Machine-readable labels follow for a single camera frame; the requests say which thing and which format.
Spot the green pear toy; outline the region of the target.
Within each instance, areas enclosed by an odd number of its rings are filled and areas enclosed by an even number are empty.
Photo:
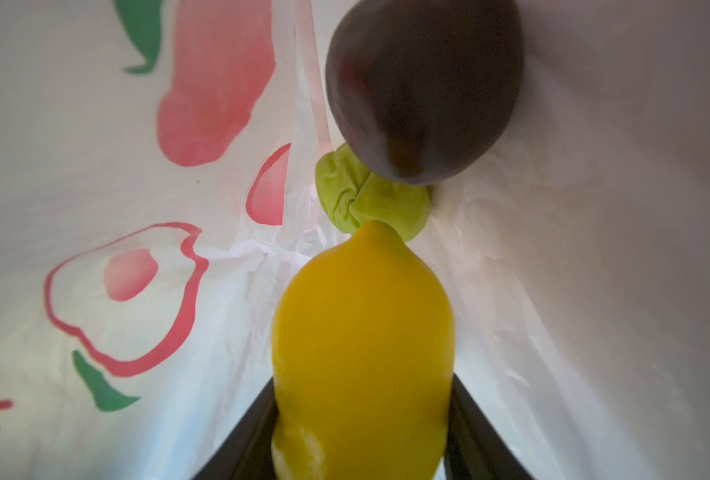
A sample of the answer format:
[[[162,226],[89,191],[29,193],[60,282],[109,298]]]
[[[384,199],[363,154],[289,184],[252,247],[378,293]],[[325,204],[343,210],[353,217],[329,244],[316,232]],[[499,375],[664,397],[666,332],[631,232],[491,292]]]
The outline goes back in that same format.
[[[346,144],[323,155],[314,174],[321,207],[343,233],[352,235],[367,222],[381,221],[408,242],[424,229],[430,216],[427,187],[378,175]]]

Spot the yellow lemon toy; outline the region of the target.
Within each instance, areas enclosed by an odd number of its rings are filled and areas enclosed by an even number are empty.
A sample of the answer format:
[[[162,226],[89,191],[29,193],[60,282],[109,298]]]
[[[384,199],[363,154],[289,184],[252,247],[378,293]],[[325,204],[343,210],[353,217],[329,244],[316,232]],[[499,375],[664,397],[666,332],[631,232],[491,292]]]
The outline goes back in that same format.
[[[280,479],[431,479],[446,448],[450,300],[387,224],[310,260],[273,319]]]

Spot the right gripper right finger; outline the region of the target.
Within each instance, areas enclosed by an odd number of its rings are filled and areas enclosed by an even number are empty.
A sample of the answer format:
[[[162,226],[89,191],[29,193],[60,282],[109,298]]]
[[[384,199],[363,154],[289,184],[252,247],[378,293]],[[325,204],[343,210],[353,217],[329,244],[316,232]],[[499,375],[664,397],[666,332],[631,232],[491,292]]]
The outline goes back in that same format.
[[[453,480],[533,480],[454,375],[444,470]]]

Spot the pink plastic fruit-print bag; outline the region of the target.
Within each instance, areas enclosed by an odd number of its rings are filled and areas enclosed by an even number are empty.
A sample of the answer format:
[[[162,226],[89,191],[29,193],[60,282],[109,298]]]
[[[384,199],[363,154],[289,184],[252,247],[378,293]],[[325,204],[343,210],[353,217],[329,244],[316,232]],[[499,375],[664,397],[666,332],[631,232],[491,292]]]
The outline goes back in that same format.
[[[271,376],[347,1],[0,1],[0,479],[189,479]],[[411,248],[538,479],[710,479],[710,1],[523,1]]]

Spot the dark purple mangosteen toy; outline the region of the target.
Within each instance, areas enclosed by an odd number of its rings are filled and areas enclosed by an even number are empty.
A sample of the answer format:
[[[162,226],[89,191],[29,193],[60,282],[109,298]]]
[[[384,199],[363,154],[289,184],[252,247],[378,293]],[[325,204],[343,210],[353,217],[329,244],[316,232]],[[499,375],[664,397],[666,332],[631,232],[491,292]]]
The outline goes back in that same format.
[[[359,1],[331,38],[327,100],[370,170],[408,185],[437,184],[502,135],[524,57],[514,1]]]

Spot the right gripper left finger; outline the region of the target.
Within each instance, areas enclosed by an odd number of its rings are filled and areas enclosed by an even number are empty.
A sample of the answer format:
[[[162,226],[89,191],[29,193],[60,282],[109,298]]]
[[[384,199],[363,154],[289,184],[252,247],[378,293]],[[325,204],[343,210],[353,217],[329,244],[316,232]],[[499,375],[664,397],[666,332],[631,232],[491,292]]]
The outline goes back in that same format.
[[[270,379],[227,439],[193,479],[276,479],[271,441],[277,420],[274,384]]]

